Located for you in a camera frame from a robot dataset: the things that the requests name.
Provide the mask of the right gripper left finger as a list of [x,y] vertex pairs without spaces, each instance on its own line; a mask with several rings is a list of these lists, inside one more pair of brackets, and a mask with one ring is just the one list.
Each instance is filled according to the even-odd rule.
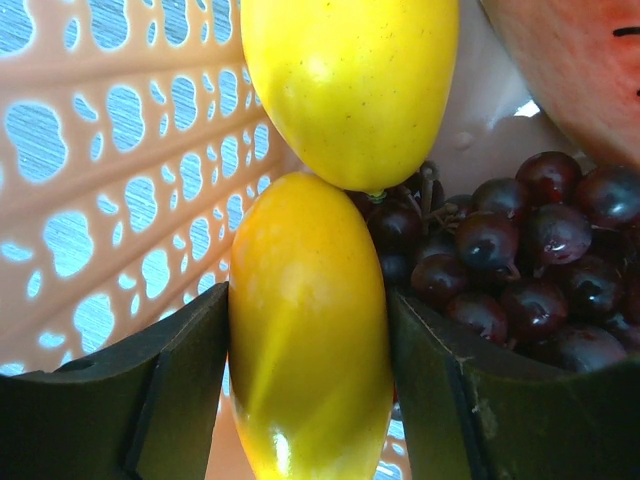
[[1,379],[4,479],[202,479],[229,344],[227,284],[53,372]]

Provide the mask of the purple toy grape bunch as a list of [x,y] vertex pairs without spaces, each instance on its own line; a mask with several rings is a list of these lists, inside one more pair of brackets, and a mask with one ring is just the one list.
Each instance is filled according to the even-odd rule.
[[639,173],[560,151],[446,196],[427,163],[354,192],[390,285],[501,347],[577,373],[639,350]]

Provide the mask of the orange toy fruit slice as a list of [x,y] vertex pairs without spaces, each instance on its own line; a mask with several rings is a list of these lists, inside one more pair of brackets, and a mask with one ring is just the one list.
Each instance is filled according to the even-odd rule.
[[259,479],[370,479],[393,397],[386,294],[364,220],[308,173],[275,181],[231,248],[229,367]]

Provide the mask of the yellow toy lemon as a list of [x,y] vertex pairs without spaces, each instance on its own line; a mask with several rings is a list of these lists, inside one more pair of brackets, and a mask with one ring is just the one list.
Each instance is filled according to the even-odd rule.
[[451,89],[455,1],[245,1],[241,39],[280,135],[323,180],[377,193],[415,173]]

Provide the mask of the toy watermelon slice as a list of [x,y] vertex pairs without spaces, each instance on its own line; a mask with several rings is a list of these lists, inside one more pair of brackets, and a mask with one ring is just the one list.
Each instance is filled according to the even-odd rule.
[[639,4],[486,1],[538,105],[593,160],[639,164]]

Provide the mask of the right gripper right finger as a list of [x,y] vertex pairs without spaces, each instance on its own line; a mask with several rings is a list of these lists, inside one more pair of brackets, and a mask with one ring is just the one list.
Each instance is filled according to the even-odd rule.
[[573,374],[496,346],[400,290],[387,305],[413,478],[638,477],[637,356]]

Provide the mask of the pink plastic basket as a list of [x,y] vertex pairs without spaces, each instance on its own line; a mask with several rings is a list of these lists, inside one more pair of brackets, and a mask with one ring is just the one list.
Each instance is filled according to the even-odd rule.
[[[1,379],[53,372],[226,280],[249,206],[299,161],[236,1],[1,5]],[[249,479],[223,371],[206,474]]]

